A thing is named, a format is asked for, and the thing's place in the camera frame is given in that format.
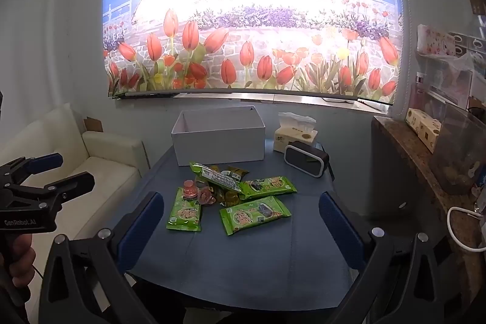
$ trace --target tissue pack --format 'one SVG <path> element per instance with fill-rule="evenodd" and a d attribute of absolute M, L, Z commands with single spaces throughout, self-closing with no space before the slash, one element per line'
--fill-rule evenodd
<path fill-rule="evenodd" d="M 280 128 L 275 131 L 274 151 L 285 152 L 291 142 L 302 142 L 313 146 L 317 131 L 314 129 L 316 121 L 293 113 L 279 113 Z"/>

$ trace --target white box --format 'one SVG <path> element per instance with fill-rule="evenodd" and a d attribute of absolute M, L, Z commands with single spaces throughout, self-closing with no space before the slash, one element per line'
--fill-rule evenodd
<path fill-rule="evenodd" d="M 179 166 L 262 160 L 265 124 L 254 106 L 184 110 L 172 129 Z"/>

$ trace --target wall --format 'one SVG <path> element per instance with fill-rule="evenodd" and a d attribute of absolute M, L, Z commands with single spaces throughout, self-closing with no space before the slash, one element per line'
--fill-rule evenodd
<path fill-rule="evenodd" d="M 103 121 L 107 132 L 142 138 L 150 162 L 171 145 L 170 131 L 182 109 L 238 106 L 240 102 L 209 99 L 151 99 L 113 101 L 106 96 L 101 43 L 102 0 L 0 0 L 0 48 L 6 56 L 0 76 L 5 112 L 3 139 L 11 136 L 57 103 L 71 101 L 82 115 Z M 406 107 L 418 68 L 410 43 L 416 43 L 417 24 L 467 33 L 472 21 L 468 0 L 405 0 L 403 61 L 409 73 L 400 76 L 397 105 Z M 318 122 L 319 139 L 331 157 L 336 189 L 344 202 L 362 214 L 372 212 L 370 188 L 372 114 L 298 104 L 257 104 L 270 137 L 277 113 L 293 111 Z"/>

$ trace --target green snack package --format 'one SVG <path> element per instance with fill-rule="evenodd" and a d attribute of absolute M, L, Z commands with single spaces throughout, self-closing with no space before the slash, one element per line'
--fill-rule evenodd
<path fill-rule="evenodd" d="M 291 214 L 285 205 L 275 197 L 265 197 L 251 202 L 240 203 L 219 211 L 227 235 L 254 227 Z"/>
<path fill-rule="evenodd" d="M 195 162 L 189 162 L 191 170 L 198 176 L 206 179 L 208 182 L 214 183 L 219 187 L 226 190 L 233 190 L 241 193 L 241 188 L 239 183 L 234 181 L 231 177 L 223 175 L 208 166 L 196 164 Z"/>
<path fill-rule="evenodd" d="M 285 194 L 297 192 L 294 185 L 285 176 L 269 177 L 266 179 L 241 182 L 241 200 L 267 197 L 268 195 Z"/>
<path fill-rule="evenodd" d="M 172 207 L 167 229 L 179 231 L 201 231 L 201 205 L 197 200 L 185 200 L 184 188 L 177 189 L 176 200 Z"/>

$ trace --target bolt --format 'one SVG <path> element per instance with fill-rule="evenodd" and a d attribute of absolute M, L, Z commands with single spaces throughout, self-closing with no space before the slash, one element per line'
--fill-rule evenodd
<path fill-rule="evenodd" d="M 375 227 L 371 230 L 371 233 L 376 236 L 376 237 L 384 237 L 385 236 L 385 231 L 379 227 Z"/>
<path fill-rule="evenodd" d="M 56 236 L 56 237 L 54 238 L 54 242 L 55 242 L 56 244 L 61 244 L 61 243 L 62 243 L 62 242 L 64 242 L 65 240 L 66 240 L 66 235 L 64 235 L 64 234 L 59 234 L 58 236 Z"/>
<path fill-rule="evenodd" d="M 426 241 L 429 240 L 429 237 L 424 232 L 419 233 L 417 235 L 417 237 L 419 238 L 419 241 L 421 241 L 421 242 L 426 242 Z"/>
<path fill-rule="evenodd" d="M 108 228 L 103 228 L 102 230 L 98 231 L 98 238 L 106 239 L 111 235 L 111 230 Z"/>

